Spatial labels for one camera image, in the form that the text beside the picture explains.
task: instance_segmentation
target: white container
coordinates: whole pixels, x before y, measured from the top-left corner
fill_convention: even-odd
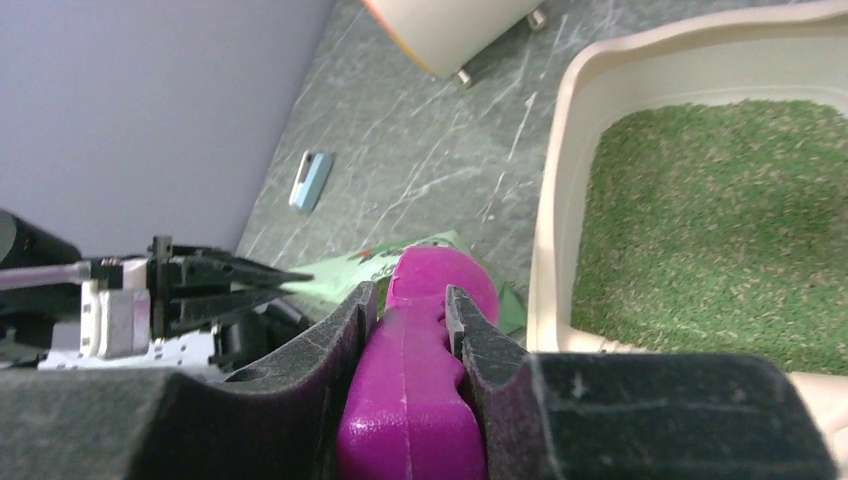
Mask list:
[[[457,75],[470,85],[463,66],[510,27],[527,18],[543,28],[541,0],[363,0],[389,36],[424,71]]]
[[[586,191],[604,130],[639,110],[745,99],[812,100],[848,114],[848,0],[703,16],[595,43],[574,59],[560,86],[542,181],[528,349],[633,350],[570,327]],[[790,378],[848,466],[848,379]],[[830,391],[841,394],[815,401]]]

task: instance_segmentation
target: green plastic bag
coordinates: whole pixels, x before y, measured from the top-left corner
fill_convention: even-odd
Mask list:
[[[376,282],[379,288],[379,313],[382,315],[389,278],[395,271],[400,255],[406,248],[412,246],[449,247],[469,254],[469,251],[459,243],[456,232],[446,232],[419,240],[379,245],[361,252],[294,268],[293,272],[308,273],[315,279],[309,282],[286,283],[285,289],[295,293],[299,302],[329,312],[341,303],[360,282]],[[509,282],[491,274],[490,277],[500,300],[498,328],[509,334],[525,327],[527,310],[513,293]]]

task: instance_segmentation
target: metal foot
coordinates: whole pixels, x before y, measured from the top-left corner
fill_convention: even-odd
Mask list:
[[[548,26],[548,16],[545,15],[541,7],[537,8],[527,15],[527,24],[530,25],[530,30],[534,32],[544,30]]]
[[[459,83],[459,86],[462,88],[471,88],[471,85],[474,83],[471,79],[471,75],[469,75],[465,70],[456,72],[454,77],[456,78],[457,83]]]

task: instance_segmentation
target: purple object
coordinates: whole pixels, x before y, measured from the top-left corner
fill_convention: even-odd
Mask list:
[[[480,265],[449,248],[408,248],[353,376],[336,446],[341,480],[486,478],[482,435],[457,391],[465,372],[447,347],[448,285],[497,324],[497,291]]]

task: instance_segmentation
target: green artificial turf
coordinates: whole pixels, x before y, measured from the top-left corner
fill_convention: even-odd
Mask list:
[[[848,374],[848,120],[805,101],[646,110],[592,166],[574,327]]]

